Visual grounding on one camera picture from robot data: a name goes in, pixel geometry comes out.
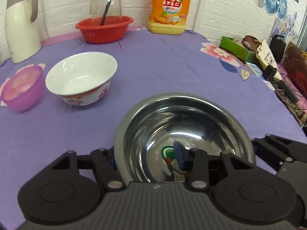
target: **green box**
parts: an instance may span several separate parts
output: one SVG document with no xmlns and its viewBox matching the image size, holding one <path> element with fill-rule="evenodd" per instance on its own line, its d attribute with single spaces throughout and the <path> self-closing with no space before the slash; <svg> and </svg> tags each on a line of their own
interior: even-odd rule
<svg viewBox="0 0 307 230">
<path fill-rule="evenodd" d="M 223 36 L 220 48 L 223 48 L 229 53 L 232 53 L 244 63 L 250 62 L 253 64 L 259 64 L 259 60 L 256 58 L 256 54 L 235 43 L 233 38 Z"/>
</svg>

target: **pink plastic bowl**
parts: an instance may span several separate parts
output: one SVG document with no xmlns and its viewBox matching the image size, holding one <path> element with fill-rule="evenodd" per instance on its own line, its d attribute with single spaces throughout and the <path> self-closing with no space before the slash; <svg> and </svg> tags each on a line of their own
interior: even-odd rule
<svg viewBox="0 0 307 230">
<path fill-rule="evenodd" d="M 41 97 L 44 87 L 43 69 L 39 66 L 27 67 L 7 82 L 1 100 L 15 111 L 23 111 Z"/>
</svg>

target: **canvas bag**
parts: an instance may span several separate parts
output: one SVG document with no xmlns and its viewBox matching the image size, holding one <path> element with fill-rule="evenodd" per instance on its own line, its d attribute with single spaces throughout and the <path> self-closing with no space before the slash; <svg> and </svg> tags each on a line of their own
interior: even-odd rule
<svg viewBox="0 0 307 230">
<path fill-rule="evenodd" d="M 255 37 L 246 35 L 242 40 L 242 45 L 249 51 L 252 51 L 256 54 L 256 57 L 257 59 L 259 59 L 263 70 L 265 70 L 268 65 L 271 65 L 272 67 L 276 68 L 277 72 L 273 78 L 275 80 L 282 80 L 272 51 L 265 40 L 258 41 Z"/>
</svg>

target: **yellow plastic jug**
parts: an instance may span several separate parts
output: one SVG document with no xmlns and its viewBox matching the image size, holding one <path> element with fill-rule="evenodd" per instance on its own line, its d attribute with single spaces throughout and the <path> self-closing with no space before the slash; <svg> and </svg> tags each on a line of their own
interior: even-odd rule
<svg viewBox="0 0 307 230">
<path fill-rule="evenodd" d="M 148 29 L 155 34 L 182 34 L 191 0 L 151 0 Z"/>
</svg>

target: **purple tablecloth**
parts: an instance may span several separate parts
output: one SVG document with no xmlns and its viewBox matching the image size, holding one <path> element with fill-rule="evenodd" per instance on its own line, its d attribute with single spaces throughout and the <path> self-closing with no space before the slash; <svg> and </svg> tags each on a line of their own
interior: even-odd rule
<svg viewBox="0 0 307 230">
<path fill-rule="evenodd" d="M 255 75 L 243 80 L 219 59 L 200 51 L 202 36 L 128 32 L 119 42 L 92 45 L 74 39 L 42 48 L 20 64 L 0 67 L 0 85 L 28 64 L 46 65 L 44 76 L 70 55 L 101 51 L 118 62 L 107 94 L 93 105 L 71 107 L 46 89 L 24 113 L 0 107 L 0 222 L 8 230 L 24 221 L 17 204 L 19 188 L 67 150 L 89 154 L 113 145 L 125 113 L 140 100 L 164 92 L 192 93 L 218 103 L 242 124 L 248 135 L 272 133 L 307 143 L 299 125 L 274 92 Z"/>
</svg>

